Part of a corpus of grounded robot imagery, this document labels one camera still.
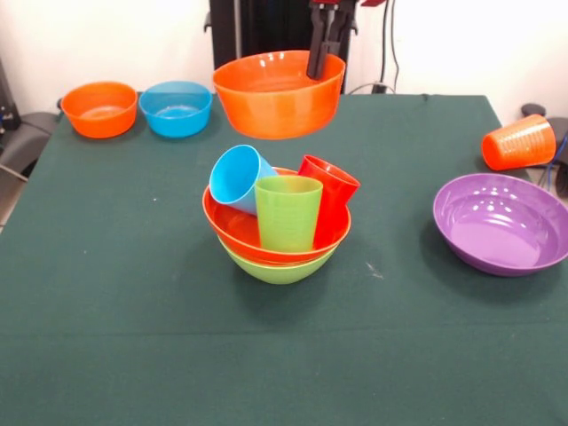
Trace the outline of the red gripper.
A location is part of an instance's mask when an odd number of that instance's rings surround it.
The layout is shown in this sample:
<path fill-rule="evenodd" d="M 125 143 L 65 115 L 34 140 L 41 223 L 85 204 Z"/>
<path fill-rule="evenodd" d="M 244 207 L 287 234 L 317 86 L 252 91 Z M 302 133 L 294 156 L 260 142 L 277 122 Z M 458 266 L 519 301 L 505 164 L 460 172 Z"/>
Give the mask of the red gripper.
<path fill-rule="evenodd" d="M 306 74 L 319 80 L 327 53 L 338 54 L 345 32 L 351 28 L 351 3 L 378 6 L 385 0 L 311 0 L 312 40 Z"/>

